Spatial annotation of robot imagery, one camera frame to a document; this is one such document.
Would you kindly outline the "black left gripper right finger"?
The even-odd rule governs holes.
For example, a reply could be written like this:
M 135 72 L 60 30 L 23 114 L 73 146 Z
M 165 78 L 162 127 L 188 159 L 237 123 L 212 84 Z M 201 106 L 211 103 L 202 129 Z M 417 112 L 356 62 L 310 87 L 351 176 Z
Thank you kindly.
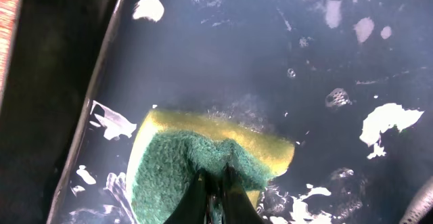
M 228 164 L 221 178 L 221 200 L 224 224 L 264 223 L 242 187 L 236 170 Z

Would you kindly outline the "green yellow sponge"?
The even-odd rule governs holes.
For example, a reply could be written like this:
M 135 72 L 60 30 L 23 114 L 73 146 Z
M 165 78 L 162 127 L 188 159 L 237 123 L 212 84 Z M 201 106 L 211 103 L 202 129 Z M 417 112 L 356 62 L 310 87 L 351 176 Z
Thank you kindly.
M 255 206 L 259 193 L 287 171 L 293 156 L 293 143 L 283 137 L 252 131 L 230 120 L 150 110 L 129 158 L 127 199 L 138 223 L 163 223 L 198 170 L 219 177 L 230 164 Z

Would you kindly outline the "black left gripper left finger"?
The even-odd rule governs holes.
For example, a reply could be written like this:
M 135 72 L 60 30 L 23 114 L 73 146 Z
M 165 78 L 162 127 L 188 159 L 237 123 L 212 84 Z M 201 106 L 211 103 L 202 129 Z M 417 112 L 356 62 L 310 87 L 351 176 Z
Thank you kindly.
M 193 176 L 181 201 L 164 224 L 205 224 L 208 209 L 207 183 L 207 172 L 200 169 Z

